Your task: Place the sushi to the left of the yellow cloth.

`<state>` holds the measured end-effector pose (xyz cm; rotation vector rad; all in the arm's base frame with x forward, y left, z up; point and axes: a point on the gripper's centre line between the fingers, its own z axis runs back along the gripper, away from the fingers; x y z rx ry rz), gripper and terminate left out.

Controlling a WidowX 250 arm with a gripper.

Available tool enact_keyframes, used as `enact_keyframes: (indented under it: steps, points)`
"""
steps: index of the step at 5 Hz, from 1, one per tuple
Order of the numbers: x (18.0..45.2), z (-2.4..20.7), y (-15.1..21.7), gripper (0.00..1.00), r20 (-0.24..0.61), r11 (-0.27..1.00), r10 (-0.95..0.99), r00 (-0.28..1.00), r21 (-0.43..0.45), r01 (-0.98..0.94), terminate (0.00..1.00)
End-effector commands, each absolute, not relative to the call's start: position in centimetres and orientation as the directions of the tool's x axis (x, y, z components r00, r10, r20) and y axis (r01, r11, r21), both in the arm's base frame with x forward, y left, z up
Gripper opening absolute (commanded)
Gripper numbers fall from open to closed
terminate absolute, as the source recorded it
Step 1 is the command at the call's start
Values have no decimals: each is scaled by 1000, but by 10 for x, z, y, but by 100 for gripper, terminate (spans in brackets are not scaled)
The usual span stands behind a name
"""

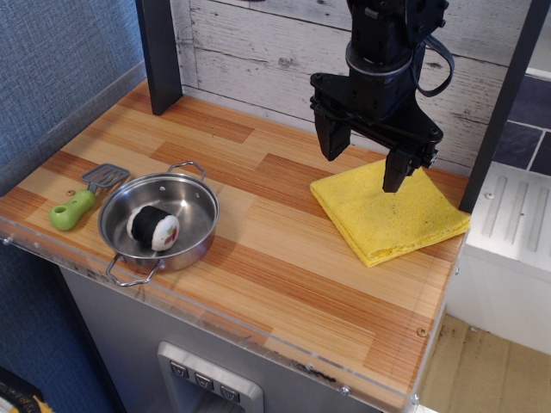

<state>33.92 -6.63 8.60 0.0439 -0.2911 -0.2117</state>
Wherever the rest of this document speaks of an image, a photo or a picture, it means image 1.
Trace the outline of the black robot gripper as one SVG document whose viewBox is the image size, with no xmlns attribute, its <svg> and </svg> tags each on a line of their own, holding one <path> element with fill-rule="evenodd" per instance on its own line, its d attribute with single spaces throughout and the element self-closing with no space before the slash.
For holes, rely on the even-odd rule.
<svg viewBox="0 0 551 413">
<path fill-rule="evenodd" d="M 413 83 L 391 83 L 360 75 L 315 73 L 311 109 L 320 149 L 328 161 L 349 145 L 355 131 L 390 150 L 385 162 L 383 190 L 396 193 L 421 165 L 436 161 L 443 131 L 419 107 Z"/>
</svg>

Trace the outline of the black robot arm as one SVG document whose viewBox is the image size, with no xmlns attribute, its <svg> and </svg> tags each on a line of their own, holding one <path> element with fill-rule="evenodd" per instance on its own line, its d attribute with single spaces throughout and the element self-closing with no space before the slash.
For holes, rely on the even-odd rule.
<svg viewBox="0 0 551 413">
<path fill-rule="evenodd" d="M 455 67 L 452 54 L 433 35 L 444 26 L 448 6 L 446 1 L 350 1 L 348 75 L 311 77 L 311 108 L 325 158 L 338 157 L 352 132 L 385 146 L 387 193 L 397 192 L 416 169 L 436 161 L 443 131 L 419 107 L 416 95 L 436 96 L 451 82 L 446 78 L 432 90 L 419 84 L 426 48 Z"/>
</svg>

